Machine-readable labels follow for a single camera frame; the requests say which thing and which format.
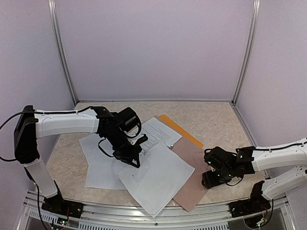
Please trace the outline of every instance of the gray panel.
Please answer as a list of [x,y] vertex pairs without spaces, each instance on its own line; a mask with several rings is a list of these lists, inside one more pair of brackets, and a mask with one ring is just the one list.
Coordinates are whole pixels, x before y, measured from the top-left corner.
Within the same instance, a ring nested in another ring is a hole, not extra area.
[[[70,109],[47,1],[3,0],[0,4],[0,123],[27,104],[38,109]],[[13,131],[17,119],[0,132],[0,154],[14,158]],[[57,137],[39,141],[47,160]],[[0,229],[13,229],[32,183],[17,162],[0,161]]]
[[[238,109],[258,145],[307,136],[307,2],[262,1]],[[275,169],[278,175],[286,169]],[[306,229],[307,186],[287,193],[299,230]]]
[[232,100],[253,3],[57,1],[78,99]]

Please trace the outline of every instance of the table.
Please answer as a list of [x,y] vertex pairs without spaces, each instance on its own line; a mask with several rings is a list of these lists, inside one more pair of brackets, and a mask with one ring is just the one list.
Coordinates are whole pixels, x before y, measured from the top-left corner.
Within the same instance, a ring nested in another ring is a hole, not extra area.
[[[165,114],[204,144],[204,148],[220,146],[226,151],[249,146],[245,132],[229,103],[214,102],[114,102],[78,103],[76,109],[105,106],[111,112],[131,107],[141,121]],[[66,199],[97,204],[139,206],[127,190],[85,188],[87,161],[79,144],[85,133],[61,135],[47,163],[52,178]],[[224,202],[249,197],[253,185],[263,180],[262,173],[246,175],[234,186],[210,189],[200,204]],[[171,201],[168,206],[177,206]]]

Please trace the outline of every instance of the vertical metal post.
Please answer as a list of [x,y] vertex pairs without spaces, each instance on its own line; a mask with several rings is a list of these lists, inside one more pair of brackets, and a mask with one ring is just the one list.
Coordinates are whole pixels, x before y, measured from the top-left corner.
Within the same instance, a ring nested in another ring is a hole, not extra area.
[[50,11],[53,33],[54,33],[56,45],[57,45],[57,48],[58,48],[59,58],[60,58],[60,61],[61,61],[62,67],[63,67],[65,80],[66,80],[66,83],[67,83],[67,86],[68,86],[68,89],[69,89],[69,93],[71,95],[72,102],[73,102],[74,106],[76,106],[76,104],[78,103],[78,98],[77,98],[77,94],[76,94],[76,91],[74,89],[74,86],[73,86],[73,83],[72,83],[72,80],[71,80],[71,76],[70,76],[70,73],[69,73],[69,70],[68,70],[67,61],[66,61],[66,58],[65,58],[61,34],[60,34],[60,30],[59,30],[59,22],[58,22],[58,15],[57,15],[57,8],[56,8],[55,0],[48,0],[48,4],[49,4],[49,11]]
[[246,75],[246,71],[248,69],[248,63],[249,63],[251,51],[252,51],[252,48],[253,48],[254,38],[255,38],[255,34],[256,34],[256,27],[257,27],[258,15],[259,15],[259,7],[260,7],[260,0],[254,0],[253,14],[252,14],[252,19],[251,19],[251,22],[250,22],[250,28],[249,28],[249,34],[248,34],[248,43],[246,45],[243,64],[242,64],[242,67],[241,67],[241,70],[240,70],[239,80],[238,80],[238,83],[236,85],[235,95],[234,95],[233,100],[232,100],[234,106],[236,105],[236,103],[239,99],[239,95],[240,95],[241,90],[242,90],[243,81],[244,81],[244,78],[245,78],[245,75]]

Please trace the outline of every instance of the beige marbled surface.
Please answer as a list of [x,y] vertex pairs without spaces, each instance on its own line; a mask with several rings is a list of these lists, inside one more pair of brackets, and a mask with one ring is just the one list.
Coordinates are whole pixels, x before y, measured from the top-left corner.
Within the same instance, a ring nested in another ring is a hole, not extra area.
[[[204,102],[116,102],[79,103],[76,109],[87,106],[105,106],[119,112],[130,106],[146,121],[155,115],[165,114],[204,144],[204,148],[220,146],[227,151],[249,145],[249,141],[229,103]],[[79,139],[87,134],[61,135],[47,163],[64,198],[99,204],[138,206],[127,190],[85,188],[87,161]],[[247,175],[237,186],[221,185],[212,188],[200,204],[223,202],[248,197],[254,183],[263,179],[261,173]]]

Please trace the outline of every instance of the metal frame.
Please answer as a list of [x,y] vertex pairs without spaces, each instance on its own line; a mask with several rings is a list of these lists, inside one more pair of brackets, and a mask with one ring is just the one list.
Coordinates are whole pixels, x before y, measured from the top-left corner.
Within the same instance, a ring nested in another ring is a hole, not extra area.
[[242,90],[243,81],[246,75],[246,71],[248,69],[248,63],[251,55],[251,51],[253,48],[254,38],[256,34],[256,28],[257,28],[257,21],[258,21],[258,15],[259,15],[259,8],[260,8],[260,0],[254,0],[254,7],[253,7],[253,14],[251,18],[250,28],[249,28],[249,34],[248,34],[248,43],[246,45],[246,50],[244,54],[243,64],[240,70],[240,76],[238,83],[236,85],[236,91],[235,95],[233,97],[233,104],[236,105],[239,95]]
[[57,45],[57,48],[58,48],[58,53],[59,53],[61,65],[63,67],[65,80],[66,80],[67,87],[68,87],[68,90],[69,90],[69,93],[70,93],[70,96],[71,96],[71,100],[72,100],[74,106],[76,106],[76,104],[78,103],[78,98],[77,98],[77,94],[76,94],[75,88],[74,88],[72,80],[71,80],[71,76],[70,76],[70,73],[69,73],[69,70],[68,70],[68,65],[67,65],[67,61],[66,61],[66,57],[65,57],[65,53],[64,53],[64,48],[63,48],[62,39],[61,39],[61,33],[60,33],[60,29],[59,29],[59,21],[58,21],[57,7],[56,7],[55,0],[48,0],[48,5],[49,5],[49,11],[50,11],[50,18],[51,18],[53,33],[54,33],[54,37],[55,37],[55,40],[56,40],[56,45]]
[[[197,205],[191,212],[186,212],[182,207],[166,207],[156,218],[150,217],[142,207],[101,205],[83,202],[84,209],[80,219],[70,218],[75,228],[71,229],[199,229],[201,227],[227,226],[227,222],[243,217],[232,218],[228,202],[220,202],[206,205]],[[285,195],[274,200],[275,209],[280,208],[288,230],[295,230],[295,224],[291,219],[292,211]],[[57,219],[59,216],[41,210],[43,220]],[[21,211],[21,218],[17,230],[24,230],[29,217],[38,219],[37,193],[29,191]]]

